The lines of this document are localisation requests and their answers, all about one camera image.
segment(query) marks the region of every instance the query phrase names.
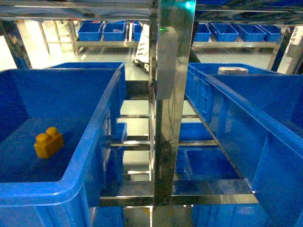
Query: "steel frame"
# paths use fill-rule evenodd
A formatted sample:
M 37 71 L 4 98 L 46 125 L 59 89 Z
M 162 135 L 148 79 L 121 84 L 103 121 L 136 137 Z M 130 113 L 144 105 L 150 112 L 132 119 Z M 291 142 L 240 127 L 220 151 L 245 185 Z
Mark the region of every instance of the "steel frame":
M 100 197 L 100 206 L 153 206 L 152 226 L 172 226 L 170 220 L 171 206 L 191 204 L 235 204 L 258 203 L 254 194 L 248 189 L 243 179 L 207 181 L 174 181 L 174 169 L 178 146 L 220 146 L 214 139 L 211 141 L 179 141 L 179 130 L 182 117 L 197 118 L 197 115 L 182 115 L 185 82 L 187 76 L 188 56 L 190 50 L 191 31 L 195 9 L 210 11 L 196 15 L 196 20 L 226 21 L 238 23 L 276 23 L 296 25 L 303 24 L 303 9 L 299 7 L 263 7 L 251 1 L 244 5 L 244 0 L 234 0 L 228 6 L 197 5 L 195 0 L 182 3 L 177 0 L 159 0 L 152 4 L 130 3 L 81 3 L 60 1 L 15 1 L 3 0 L 0 6 L 68 8 L 68 9 L 142 9 L 150 10 L 147 16 L 106 16 L 107 19 L 149 20 L 150 22 L 150 76 L 147 82 L 135 82 L 142 89 L 128 88 L 128 100 L 148 100 L 148 115 L 122 115 L 122 118 L 148 118 L 149 136 L 147 140 L 114 141 L 112 146 L 127 146 L 128 149 L 137 148 L 149 150 L 150 180 L 146 182 L 124 182 L 108 185 Z M 0 13 L 0 17 L 36 18 L 35 15 L 13 15 Z M 64 19 L 66 16 L 54 15 L 44 17 L 53 20 Z M 92 14 L 83 15 L 79 19 L 104 20 Z M 158 60 L 156 60 L 156 32 L 159 21 Z M 70 35 L 76 37 L 72 21 L 69 21 Z M 0 28 L 6 36 L 5 28 Z M 277 70 L 290 40 L 293 28 L 283 28 L 283 39 L 275 46 L 269 68 Z M 77 40 L 71 39 L 74 50 L 78 52 Z M 301 54 L 296 59 L 297 72 L 302 71 Z M 24 56 L 28 67 L 28 56 Z M 216 185 L 229 183 L 229 193 L 219 192 Z

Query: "metal pole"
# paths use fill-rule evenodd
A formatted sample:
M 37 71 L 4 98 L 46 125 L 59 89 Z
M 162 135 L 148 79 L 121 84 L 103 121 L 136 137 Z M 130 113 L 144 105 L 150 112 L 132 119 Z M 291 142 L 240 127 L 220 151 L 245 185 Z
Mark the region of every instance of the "metal pole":
M 277 45 L 272 53 L 271 59 L 269 61 L 268 70 L 277 72 L 279 65 L 282 61 L 282 58 L 285 54 L 286 48 L 289 44 L 289 41 L 293 35 L 294 27 L 283 27 L 282 34 L 283 37 L 280 40 L 280 45 Z
M 71 46 L 72 46 L 72 50 L 74 51 L 75 54 L 79 53 L 79 48 L 76 44 L 76 31 L 75 31 L 75 25 L 74 22 L 72 20 L 68 21 L 68 32 L 70 34 L 70 38 L 71 38 Z
M 195 0 L 160 0 L 152 226 L 169 227 Z
M 49 45 L 48 45 L 48 42 L 47 42 L 47 39 L 46 39 L 46 36 L 45 36 L 45 32 L 44 32 L 42 23 L 41 23 L 41 22 L 38 22 L 38 24 L 39 24 L 39 28 L 40 28 L 40 31 L 41 31 L 41 35 L 42 35 L 42 38 L 43 38 L 45 47 L 46 47 L 46 49 L 47 49 L 47 52 L 50 53 L 50 52 L 49 52 Z
M 32 65 L 17 24 L 14 21 L 0 21 L 0 34 L 4 35 L 17 68 L 31 69 Z
M 62 46 L 62 44 L 61 44 L 61 38 L 60 38 L 60 34 L 59 34 L 59 30 L 58 30 L 58 26 L 57 26 L 57 22 L 54 20 L 53 21 L 53 25 L 54 25 L 54 27 L 55 27 L 55 31 L 56 31 L 56 35 L 57 35 L 57 39 L 58 39 L 58 41 L 60 42 L 60 46 Z

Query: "floor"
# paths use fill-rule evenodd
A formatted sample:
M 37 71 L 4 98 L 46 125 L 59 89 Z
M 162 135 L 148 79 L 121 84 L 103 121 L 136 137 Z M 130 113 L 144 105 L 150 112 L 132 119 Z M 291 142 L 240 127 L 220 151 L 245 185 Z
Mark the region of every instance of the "floor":
M 133 57 L 136 50 L 134 48 L 87 48 L 75 55 L 70 44 L 50 44 L 50 54 L 48 54 L 42 35 L 35 21 L 26 21 L 19 23 L 18 27 L 21 32 L 25 47 L 27 49 L 30 61 L 34 69 L 42 69 L 52 65 L 64 62 L 78 61 L 124 61 L 126 62 L 126 79 L 127 80 L 148 80 L 147 73 L 133 64 Z M 56 35 L 52 22 L 44 22 L 45 34 L 49 41 L 56 41 Z M 59 32 L 66 34 L 66 24 L 58 23 Z M 62 38 L 63 41 L 68 41 L 67 37 Z M 5 43 L 4 37 L 0 37 L 0 71 L 16 68 L 15 63 L 10 55 L 9 49 Z M 260 68 L 267 68 L 271 57 L 271 51 L 254 49 L 199 49 L 195 48 L 198 58 L 201 62 L 238 62 L 250 64 Z M 280 72 L 286 71 L 288 58 L 284 58 L 283 66 L 279 69 Z M 194 114 L 190 106 L 185 102 L 184 114 Z M 125 101 L 121 110 L 121 114 L 148 114 L 147 101 Z M 128 135 L 145 135 L 148 133 L 147 119 L 120 119 L 120 122 L 127 122 Z M 193 119 L 183 119 L 182 122 L 198 121 Z M 124 157 L 125 172 L 127 171 L 148 171 L 148 151 L 126 151 Z M 148 180 L 147 175 L 133 175 L 132 180 Z M 183 211 L 184 216 L 188 221 L 178 221 L 175 226 L 189 226 L 190 210 Z M 138 216 L 140 223 L 134 223 L 133 218 L 126 222 L 126 226 L 148 226 L 149 214 L 144 209 L 134 211 L 134 209 L 125 210 L 126 217 Z

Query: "white object in bin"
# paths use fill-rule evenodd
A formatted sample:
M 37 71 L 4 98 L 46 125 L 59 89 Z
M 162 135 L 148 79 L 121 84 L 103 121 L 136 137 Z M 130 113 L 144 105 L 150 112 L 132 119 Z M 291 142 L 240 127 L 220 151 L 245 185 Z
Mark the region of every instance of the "white object in bin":
M 248 69 L 243 67 L 220 67 L 218 69 L 219 75 L 225 74 L 248 74 Z
M 150 26 L 144 24 L 139 40 L 136 56 L 134 63 L 143 66 L 146 71 L 149 72 L 149 46 L 150 46 Z

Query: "metal shelf rail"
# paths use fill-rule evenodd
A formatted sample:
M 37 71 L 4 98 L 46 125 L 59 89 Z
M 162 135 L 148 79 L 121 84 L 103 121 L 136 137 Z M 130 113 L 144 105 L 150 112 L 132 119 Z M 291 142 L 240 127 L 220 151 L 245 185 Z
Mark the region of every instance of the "metal shelf rail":
M 112 183 L 103 191 L 100 206 L 153 206 L 152 226 L 172 226 L 171 208 L 173 205 L 191 204 L 235 204 L 258 203 L 254 194 L 248 189 L 244 179 L 222 180 L 228 182 L 230 192 L 222 193 L 216 184 L 208 181 L 174 181 L 175 163 L 178 146 L 209 145 L 209 141 L 190 143 L 179 142 L 179 131 L 183 116 L 183 100 L 190 51 L 191 32 L 195 20 L 203 22 L 226 21 L 233 23 L 275 23 L 285 25 L 303 24 L 303 9 L 299 7 L 266 7 L 258 0 L 234 0 L 227 6 L 196 5 L 196 1 L 160 0 L 152 3 L 100 3 L 100 2 L 61 2 L 61 1 L 16 1 L 3 0 L 0 6 L 67 8 L 76 10 L 90 9 L 142 9 L 150 12 L 149 16 L 106 16 L 106 19 L 148 20 L 150 23 L 150 77 L 146 81 L 127 83 L 128 100 L 148 100 L 149 115 L 124 115 L 123 118 L 149 118 L 149 137 L 138 141 L 115 141 L 114 146 L 128 146 L 128 149 L 148 148 L 150 150 L 150 181 Z M 195 10 L 209 11 L 197 14 Z M 72 19 L 62 15 L 14 15 L 3 14 L 0 17 Z M 79 19 L 103 20 L 105 16 L 83 14 Z M 156 61 L 156 33 L 159 21 L 158 60 Z M 18 50 L 11 44 L 13 39 L 7 34 L 17 34 L 14 22 L 0 23 L 0 34 L 4 34 L 18 68 L 30 68 L 26 52 L 20 57 Z M 270 64 L 271 70 L 277 70 L 293 33 L 292 27 L 283 30 L 281 45 L 276 45 Z M 23 45 L 20 35 L 17 36 Z M 296 68 L 301 69 L 302 59 Z

